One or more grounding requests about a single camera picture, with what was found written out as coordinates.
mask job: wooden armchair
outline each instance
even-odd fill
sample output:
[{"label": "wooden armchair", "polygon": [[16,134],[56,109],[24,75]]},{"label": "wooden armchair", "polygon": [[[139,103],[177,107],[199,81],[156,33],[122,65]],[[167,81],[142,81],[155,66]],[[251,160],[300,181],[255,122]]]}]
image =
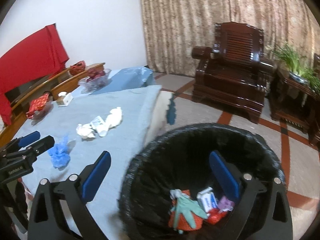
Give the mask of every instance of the wooden armchair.
[{"label": "wooden armchair", "polygon": [[244,109],[258,123],[274,64],[263,58],[263,30],[235,22],[215,25],[215,44],[194,47],[200,59],[192,100],[208,97]]}]

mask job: wooden headboard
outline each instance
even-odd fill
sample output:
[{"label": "wooden headboard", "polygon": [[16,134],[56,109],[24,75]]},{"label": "wooden headboard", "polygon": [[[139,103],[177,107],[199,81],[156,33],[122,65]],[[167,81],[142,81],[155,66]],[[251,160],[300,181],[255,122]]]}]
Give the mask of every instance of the wooden headboard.
[{"label": "wooden headboard", "polygon": [[[69,78],[67,80],[60,82],[61,77],[65,74],[68,74],[68,69],[66,69],[63,72],[60,72],[59,74],[55,75],[54,77],[50,78],[49,80],[38,85],[37,87],[33,88],[31,91],[26,93],[18,101],[15,101],[15,104],[12,107],[12,110],[17,109],[22,103],[24,103],[26,101],[30,102],[35,97],[35,95],[38,95],[39,92],[41,93],[40,95],[42,95],[42,93],[45,90],[47,90],[46,85],[51,84],[52,82],[56,82],[56,81],[58,82],[58,85],[56,85],[54,88],[51,89],[51,92],[54,95],[54,100],[56,100],[58,93],[60,93],[62,91],[72,92],[74,89],[76,89],[78,87],[78,81],[88,75],[88,69],[95,67],[98,70],[103,70],[104,64],[105,63],[97,63],[97,64],[92,64],[90,66],[87,66],[85,71],[83,71],[73,77],[70,77],[68,75]],[[10,142],[13,139],[14,135],[18,132],[20,127],[27,120],[27,117],[26,117],[27,111],[28,111],[28,109],[26,110],[26,109],[22,108],[19,113],[12,115],[12,124],[9,126],[6,126],[2,131],[0,131],[0,147],[6,145],[8,142]]]}]

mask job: light blue bedsheet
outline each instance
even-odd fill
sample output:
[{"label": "light blue bedsheet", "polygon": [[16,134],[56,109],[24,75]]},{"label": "light blue bedsheet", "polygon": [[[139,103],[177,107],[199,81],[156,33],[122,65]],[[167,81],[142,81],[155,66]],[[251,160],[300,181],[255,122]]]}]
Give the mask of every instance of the light blue bedsheet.
[{"label": "light blue bedsheet", "polygon": [[[122,224],[118,220],[117,199],[121,189],[122,178],[129,161],[142,148],[147,129],[152,118],[152,111],[161,86],[117,91],[112,93],[90,95],[75,98],[69,106],[57,107],[54,102],[52,111],[38,124],[32,126],[27,120],[16,137],[25,136],[38,130],[41,138],[51,135],[55,139],[69,135],[71,160],[63,170],[53,168],[47,152],[41,154],[33,164],[34,172],[23,177],[23,181],[34,195],[42,178],[51,182],[61,181],[73,173],[79,174],[83,168],[96,161],[107,150],[111,154],[111,168],[102,182],[95,199],[87,204],[91,215],[109,239],[123,238]],[[76,134],[79,123],[89,123],[96,116],[103,119],[109,111],[120,106],[123,111],[122,123],[111,129],[107,136],[93,140],[82,140]],[[68,217],[71,229],[78,233],[73,220]]]}]

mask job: green rubber glove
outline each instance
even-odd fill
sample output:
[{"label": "green rubber glove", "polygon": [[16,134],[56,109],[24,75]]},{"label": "green rubber glove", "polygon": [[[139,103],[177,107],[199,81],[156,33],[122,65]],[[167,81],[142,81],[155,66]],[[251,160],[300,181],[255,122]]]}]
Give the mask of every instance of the green rubber glove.
[{"label": "green rubber glove", "polygon": [[196,222],[192,213],[203,219],[208,218],[207,214],[199,206],[197,201],[191,200],[184,195],[177,197],[177,205],[172,209],[172,211],[175,211],[173,219],[174,229],[177,229],[180,214],[184,216],[189,226],[193,229],[196,228]]}]

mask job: black trash bag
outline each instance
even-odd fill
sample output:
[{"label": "black trash bag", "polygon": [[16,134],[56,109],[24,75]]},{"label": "black trash bag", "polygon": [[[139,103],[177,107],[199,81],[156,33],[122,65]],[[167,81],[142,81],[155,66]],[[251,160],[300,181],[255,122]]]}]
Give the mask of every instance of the black trash bag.
[{"label": "black trash bag", "polygon": [[[136,155],[123,181],[119,209],[127,235],[132,240],[218,239],[227,217],[216,225],[203,223],[200,230],[180,235],[168,227],[171,189],[189,189],[192,199],[212,187],[216,198],[223,191],[212,174],[209,154],[218,150],[226,162],[261,181],[275,177],[284,183],[284,172],[276,154],[260,135],[216,123],[188,125],[165,133]],[[238,239],[259,229],[264,203],[259,194]]]}]

